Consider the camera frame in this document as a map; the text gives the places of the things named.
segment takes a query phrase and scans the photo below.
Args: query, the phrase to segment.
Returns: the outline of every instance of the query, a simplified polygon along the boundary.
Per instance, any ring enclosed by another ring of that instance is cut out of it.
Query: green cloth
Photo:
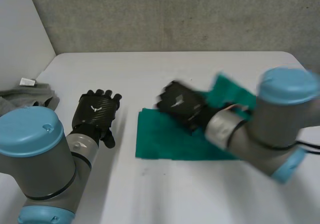
[[[222,107],[226,102],[247,105],[250,109],[254,109],[256,105],[254,95],[223,74],[216,76],[211,91],[201,93],[212,107]],[[249,118],[246,113],[239,111],[238,114]],[[138,116],[135,156],[143,159],[186,161],[236,159],[208,142],[201,129],[188,133],[169,115],[146,108]]]

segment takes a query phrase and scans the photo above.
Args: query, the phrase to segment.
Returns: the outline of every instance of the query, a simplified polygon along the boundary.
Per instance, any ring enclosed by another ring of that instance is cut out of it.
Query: gray cloth
[[[38,83],[34,87],[16,87],[0,91],[0,117],[17,108],[44,106],[55,110],[59,98],[51,90],[50,85]]]

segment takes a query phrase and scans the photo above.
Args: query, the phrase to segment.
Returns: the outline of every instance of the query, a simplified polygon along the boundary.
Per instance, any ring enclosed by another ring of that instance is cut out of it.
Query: white wall
[[[36,78],[55,55],[32,0],[0,0],[0,90]]]

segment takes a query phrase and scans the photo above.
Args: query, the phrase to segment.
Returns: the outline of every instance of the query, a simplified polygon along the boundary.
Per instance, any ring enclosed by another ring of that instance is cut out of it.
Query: white table
[[[117,147],[100,146],[75,224],[318,224],[320,156],[309,155],[281,186],[241,161],[186,162],[135,158],[137,117],[161,89],[180,79],[208,90],[223,70],[255,92],[259,76],[281,65],[301,67],[285,52],[69,53],[38,77],[60,97],[56,110],[65,133],[79,97],[89,89],[123,96],[112,124]],[[320,143],[320,128],[301,139]],[[0,176],[0,223],[15,223],[24,196]]]

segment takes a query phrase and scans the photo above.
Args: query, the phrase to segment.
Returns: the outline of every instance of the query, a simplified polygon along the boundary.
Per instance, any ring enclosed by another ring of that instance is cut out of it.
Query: carbon fiber hand
[[[116,94],[113,98],[111,98],[111,95],[111,90],[104,92],[98,89],[95,93],[89,90],[81,96],[72,120],[73,129],[82,124],[93,126],[99,131],[100,139],[108,148],[115,146],[110,127],[122,98],[120,94]]]
[[[198,126],[205,127],[207,116],[218,111],[209,108],[201,94],[187,88],[177,81],[171,82],[160,95],[157,107],[160,112],[168,113],[184,127],[194,131]]]

